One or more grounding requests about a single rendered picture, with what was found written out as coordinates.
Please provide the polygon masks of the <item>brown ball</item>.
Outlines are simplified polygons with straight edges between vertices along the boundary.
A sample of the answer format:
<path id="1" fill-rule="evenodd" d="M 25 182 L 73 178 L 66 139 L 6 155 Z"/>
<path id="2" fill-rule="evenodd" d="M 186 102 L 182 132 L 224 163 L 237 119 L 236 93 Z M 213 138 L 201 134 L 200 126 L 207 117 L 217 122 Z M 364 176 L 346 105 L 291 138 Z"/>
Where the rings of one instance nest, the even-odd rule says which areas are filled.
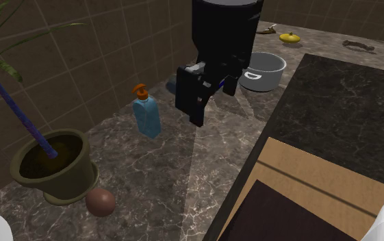
<path id="1" fill-rule="evenodd" d="M 95 188 L 86 195 L 86 207 L 92 215 L 104 217 L 114 211 L 116 200 L 114 195 L 108 190 Z"/>

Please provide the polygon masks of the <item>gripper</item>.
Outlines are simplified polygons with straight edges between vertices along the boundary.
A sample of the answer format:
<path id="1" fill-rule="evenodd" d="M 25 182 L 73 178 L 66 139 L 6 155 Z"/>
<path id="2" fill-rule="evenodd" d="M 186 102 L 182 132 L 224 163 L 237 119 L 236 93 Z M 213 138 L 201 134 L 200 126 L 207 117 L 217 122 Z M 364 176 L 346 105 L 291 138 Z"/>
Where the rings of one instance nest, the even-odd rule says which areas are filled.
<path id="1" fill-rule="evenodd" d="M 224 78 L 223 92 L 234 96 L 242 71 L 248 68 L 264 0 L 192 0 L 192 41 L 197 64 L 179 66 L 175 107 L 197 127 L 204 123 L 205 107 L 219 89 L 210 76 Z"/>

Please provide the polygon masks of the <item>brown curved peel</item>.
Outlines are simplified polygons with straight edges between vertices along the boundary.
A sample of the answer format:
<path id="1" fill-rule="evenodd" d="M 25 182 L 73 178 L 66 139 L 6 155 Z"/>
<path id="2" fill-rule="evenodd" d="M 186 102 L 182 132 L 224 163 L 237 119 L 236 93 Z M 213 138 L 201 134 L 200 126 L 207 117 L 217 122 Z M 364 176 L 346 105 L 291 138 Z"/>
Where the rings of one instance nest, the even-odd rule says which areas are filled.
<path id="1" fill-rule="evenodd" d="M 265 30 L 257 31 L 257 34 L 275 34 L 276 33 L 276 30 L 274 29 L 275 26 L 276 26 L 276 24 L 271 25 L 270 27 L 268 27 Z"/>

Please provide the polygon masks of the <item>yellow lid with knob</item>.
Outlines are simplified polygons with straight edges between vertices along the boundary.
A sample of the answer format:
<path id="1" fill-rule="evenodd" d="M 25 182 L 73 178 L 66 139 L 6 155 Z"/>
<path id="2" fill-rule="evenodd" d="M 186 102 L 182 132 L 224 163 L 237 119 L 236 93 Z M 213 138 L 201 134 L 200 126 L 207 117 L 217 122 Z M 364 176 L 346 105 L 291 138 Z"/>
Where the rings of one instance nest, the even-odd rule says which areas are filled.
<path id="1" fill-rule="evenodd" d="M 300 37 L 290 32 L 286 34 L 281 34 L 279 36 L 279 40 L 287 44 L 294 44 L 300 42 Z"/>

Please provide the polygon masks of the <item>potted plant in olive pot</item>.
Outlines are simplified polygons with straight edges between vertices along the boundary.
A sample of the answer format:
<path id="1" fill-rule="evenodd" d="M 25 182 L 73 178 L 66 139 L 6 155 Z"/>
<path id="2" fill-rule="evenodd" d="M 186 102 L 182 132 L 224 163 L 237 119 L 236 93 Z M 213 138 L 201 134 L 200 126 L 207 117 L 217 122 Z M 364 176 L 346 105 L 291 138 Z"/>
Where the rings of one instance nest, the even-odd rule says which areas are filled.
<path id="1" fill-rule="evenodd" d="M 0 4 L 0 16 L 10 2 Z M 17 82 L 22 76 L 7 62 L 0 68 Z M 44 199 L 57 206 L 70 205 L 84 198 L 99 179 L 99 168 L 90 159 L 87 136 L 76 129 L 56 129 L 42 134 L 14 102 L 0 83 L 0 95 L 32 135 L 12 158 L 10 174 L 20 185 L 41 190 Z"/>

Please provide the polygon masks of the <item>grey cooking pot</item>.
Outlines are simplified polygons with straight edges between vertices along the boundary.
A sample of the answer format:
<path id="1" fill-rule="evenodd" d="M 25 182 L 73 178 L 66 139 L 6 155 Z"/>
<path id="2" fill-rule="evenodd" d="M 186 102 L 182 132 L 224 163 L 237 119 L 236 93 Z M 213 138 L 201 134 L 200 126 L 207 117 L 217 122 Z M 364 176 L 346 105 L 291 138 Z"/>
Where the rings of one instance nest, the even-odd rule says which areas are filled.
<path id="1" fill-rule="evenodd" d="M 249 66 L 239 78 L 239 84 L 255 92 L 274 90 L 280 83 L 286 61 L 267 52 L 252 52 Z"/>

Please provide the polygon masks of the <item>blue soap dispenser orange pump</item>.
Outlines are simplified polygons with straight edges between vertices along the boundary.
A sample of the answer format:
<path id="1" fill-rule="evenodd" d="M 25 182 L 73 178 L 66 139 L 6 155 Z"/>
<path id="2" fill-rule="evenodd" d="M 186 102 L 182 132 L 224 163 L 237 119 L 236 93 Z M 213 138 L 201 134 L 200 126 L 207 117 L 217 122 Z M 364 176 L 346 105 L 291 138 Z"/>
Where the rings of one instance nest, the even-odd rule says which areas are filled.
<path id="1" fill-rule="evenodd" d="M 162 130 L 157 102 L 149 96 L 145 84 L 138 84 L 131 92 L 137 95 L 132 107 L 138 129 L 142 134 L 154 139 Z"/>

